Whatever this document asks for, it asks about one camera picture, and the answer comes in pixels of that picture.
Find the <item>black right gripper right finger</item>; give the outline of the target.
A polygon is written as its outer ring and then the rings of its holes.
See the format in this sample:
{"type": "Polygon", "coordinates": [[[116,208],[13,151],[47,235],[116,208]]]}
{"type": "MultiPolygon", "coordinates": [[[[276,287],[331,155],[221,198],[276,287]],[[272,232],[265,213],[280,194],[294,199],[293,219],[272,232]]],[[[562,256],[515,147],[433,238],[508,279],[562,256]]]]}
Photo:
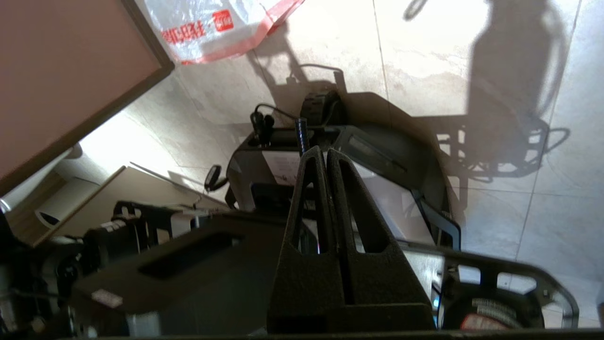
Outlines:
{"type": "Polygon", "coordinates": [[[327,176],[344,289],[339,326],[351,331],[434,331],[424,288],[353,162],[330,149],[327,176]]]}

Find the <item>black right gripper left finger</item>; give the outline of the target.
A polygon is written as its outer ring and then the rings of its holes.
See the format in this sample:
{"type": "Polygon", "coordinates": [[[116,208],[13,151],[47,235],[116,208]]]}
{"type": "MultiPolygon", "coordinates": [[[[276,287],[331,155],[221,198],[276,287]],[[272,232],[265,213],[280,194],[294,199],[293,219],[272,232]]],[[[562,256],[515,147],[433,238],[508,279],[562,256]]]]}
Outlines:
{"type": "Polygon", "coordinates": [[[268,332],[326,332],[327,314],[344,305],[334,207],[321,149],[306,151],[299,165],[267,310],[268,332]],[[319,233],[319,250],[313,254],[301,253],[295,243],[308,184],[315,191],[319,233]]]}

